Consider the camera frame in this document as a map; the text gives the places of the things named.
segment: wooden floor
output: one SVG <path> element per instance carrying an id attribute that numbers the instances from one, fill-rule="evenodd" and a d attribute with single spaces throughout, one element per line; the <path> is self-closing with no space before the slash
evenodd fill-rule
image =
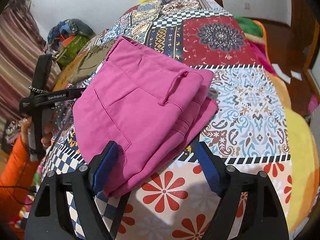
<path id="1" fill-rule="evenodd" d="M 291 77 L 287 89 L 291 98 L 293 111 L 305 116 L 308 113 L 308 103 L 311 97 L 311 88 L 302 73 L 305 62 L 303 48 L 294 40 L 294 35 L 289 28 L 262 22 L 267 31 L 268 54 L 271 63 L 277 63 L 281 70 Z M 302 81 L 291 76 L 290 71 L 301 73 Z"/>

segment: folded pink pants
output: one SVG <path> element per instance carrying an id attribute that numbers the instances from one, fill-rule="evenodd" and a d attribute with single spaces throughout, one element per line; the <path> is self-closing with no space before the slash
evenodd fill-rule
<path id="1" fill-rule="evenodd" d="M 121 196 L 180 154 L 217 110 L 213 78 L 119 37 L 73 107 L 80 153 L 89 163 L 108 141 L 119 157 L 104 188 Z"/>

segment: black cable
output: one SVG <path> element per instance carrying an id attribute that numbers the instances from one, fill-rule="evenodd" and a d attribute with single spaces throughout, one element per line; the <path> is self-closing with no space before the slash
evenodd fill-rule
<path id="1" fill-rule="evenodd" d="M 26 168 L 26 166 L 27 166 L 27 163 L 28 163 L 28 160 L 25 162 L 25 164 L 24 164 L 24 166 L 23 166 L 23 168 L 22 168 L 22 171 L 21 171 L 21 173 L 20 173 L 20 176 L 19 176 L 19 178 L 18 178 L 15 186 L 0 186 L 0 188 L 14 188 L 13 193 L 12 193 L 12 197 L 14 198 L 14 200 L 17 201 L 17 202 L 18 202 L 19 204 L 21 204 L 21 205 L 31 206 L 32 203 L 26 204 L 26 203 L 20 202 L 20 201 L 19 201 L 18 199 L 16 199 L 16 197 L 14 196 L 14 192 L 15 192 L 16 188 L 21 188 L 21 189 L 25 189 L 25 190 L 27 190 L 27 191 L 30 191 L 30 189 L 27 189 L 27 188 L 25 188 L 25 187 L 17 186 L 17 184 L 18 184 L 18 182 L 20 181 L 21 176 L 22 176 L 22 174 L 23 174 L 23 172 L 24 172 L 24 170 L 25 170 L 25 168 Z"/>

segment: striped curtain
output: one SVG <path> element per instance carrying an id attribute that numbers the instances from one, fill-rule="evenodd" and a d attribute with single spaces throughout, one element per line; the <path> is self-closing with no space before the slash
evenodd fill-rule
<path id="1" fill-rule="evenodd" d="M 12 0 L 0 14 L 0 127 L 20 119 L 19 101 L 29 95 L 38 57 L 45 45 L 25 0 Z M 48 86 L 60 72 L 52 63 Z"/>

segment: patterned bedspread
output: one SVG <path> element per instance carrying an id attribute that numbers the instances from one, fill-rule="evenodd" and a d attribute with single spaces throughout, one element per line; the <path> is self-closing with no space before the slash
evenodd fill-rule
<path id="1" fill-rule="evenodd" d="M 149 1 L 127 11 L 100 39 L 106 43 L 120 35 L 190 67 L 213 71 L 209 97 L 217 100 L 219 109 L 184 152 L 140 187 L 119 199 L 97 195 L 97 207 L 111 235 L 120 240 L 128 236 L 199 240 L 219 198 L 210 191 L 194 154 L 198 141 L 240 171 L 266 171 L 287 215 L 292 161 L 284 109 L 232 15 L 214 0 Z M 87 86 L 94 76 L 75 87 Z M 56 106 L 59 129 L 42 178 L 49 170 L 71 172 L 85 163 L 77 146 L 73 103 Z M 76 234 L 84 238 L 73 195 L 67 196 Z M 229 238 L 239 231 L 246 200 L 247 193 L 242 193 Z"/>

